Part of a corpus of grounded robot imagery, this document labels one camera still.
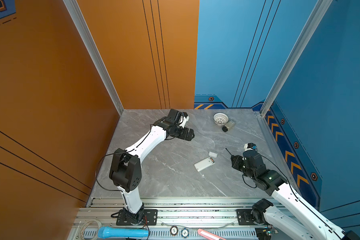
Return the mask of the white battery cover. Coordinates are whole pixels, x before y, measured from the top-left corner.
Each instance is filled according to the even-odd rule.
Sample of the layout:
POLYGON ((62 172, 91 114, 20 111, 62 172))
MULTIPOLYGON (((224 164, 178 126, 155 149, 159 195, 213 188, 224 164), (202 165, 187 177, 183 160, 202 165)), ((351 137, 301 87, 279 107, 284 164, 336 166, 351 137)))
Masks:
POLYGON ((210 157, 210 158, 215 159, 215 158, 217 158, 217 157, 218 157, 218 154, 217 154, 217 153, 214 153, 214 152, 209 151, 209 157, 210 157))

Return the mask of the white air conditioner remote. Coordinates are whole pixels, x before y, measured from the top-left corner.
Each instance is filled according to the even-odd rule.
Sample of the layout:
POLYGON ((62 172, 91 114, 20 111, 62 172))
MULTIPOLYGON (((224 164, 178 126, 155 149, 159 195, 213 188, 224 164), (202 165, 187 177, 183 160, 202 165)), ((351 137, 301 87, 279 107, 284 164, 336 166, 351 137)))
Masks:
POLYGON ((204 169, 213 166, 215 164, 215 160, 212 157, 205 158, 194 164, 195 169, 200 172, 204 169))

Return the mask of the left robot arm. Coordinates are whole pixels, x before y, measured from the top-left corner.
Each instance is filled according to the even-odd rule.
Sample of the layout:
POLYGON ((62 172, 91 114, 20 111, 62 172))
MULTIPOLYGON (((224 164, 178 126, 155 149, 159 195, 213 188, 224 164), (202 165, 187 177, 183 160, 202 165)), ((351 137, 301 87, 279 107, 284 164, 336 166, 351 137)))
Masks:
POLYGON ((142 180, 142 163, 147 155, 167 137, 191 141, 194 130, 186 127, 189 115, 171 109, 167 116, 150 125, 150 130, 135 144, 126 149, 117 149, 112 158, 109 178, 122 193, 125 201, 124 213, 135 222, 144 216, 144 203, 138 186, 142 180))

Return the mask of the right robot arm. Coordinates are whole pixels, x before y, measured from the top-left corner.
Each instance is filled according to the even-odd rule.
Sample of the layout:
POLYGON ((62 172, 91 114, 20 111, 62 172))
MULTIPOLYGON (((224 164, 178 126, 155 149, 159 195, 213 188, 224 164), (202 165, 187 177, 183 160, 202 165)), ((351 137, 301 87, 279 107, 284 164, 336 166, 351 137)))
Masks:
POLYGON ((268 223, 294 240, 360 239, 355 232, 346 232, 325 218, 294 190, 281 173, 267 169, 262 155, 256 150, 249 148, 241 156, 231 155, 231 162, 233 169, 252 179, 256 188, 277 200, 294 216, 292 219, 273 203, 262 199, 252 206, 254 223, 268 223))

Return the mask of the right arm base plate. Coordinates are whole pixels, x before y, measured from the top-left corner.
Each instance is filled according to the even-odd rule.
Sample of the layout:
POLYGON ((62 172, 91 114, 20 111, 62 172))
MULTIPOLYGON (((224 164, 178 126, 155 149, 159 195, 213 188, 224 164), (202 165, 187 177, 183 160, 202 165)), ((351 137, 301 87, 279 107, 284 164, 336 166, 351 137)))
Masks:
POLYGON ((237 220, 240 226, 255 226, 255 227, 264 227, 271 228, 272 225, 266 222, 265 220, 260 223, 260 220, 255 220, 252 215, 252 209, 237 209, 237 220))

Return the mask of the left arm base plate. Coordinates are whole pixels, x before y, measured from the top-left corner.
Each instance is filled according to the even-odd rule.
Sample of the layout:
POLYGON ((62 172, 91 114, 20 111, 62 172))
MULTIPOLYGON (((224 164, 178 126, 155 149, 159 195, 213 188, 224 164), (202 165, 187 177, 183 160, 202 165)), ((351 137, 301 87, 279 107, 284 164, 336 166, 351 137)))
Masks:
POLYGON ((158 210, 143 209, 136 214, 132 214, 125 208, 121 209, 117 214, 117 226, 155 226, 158 220, 158 210))

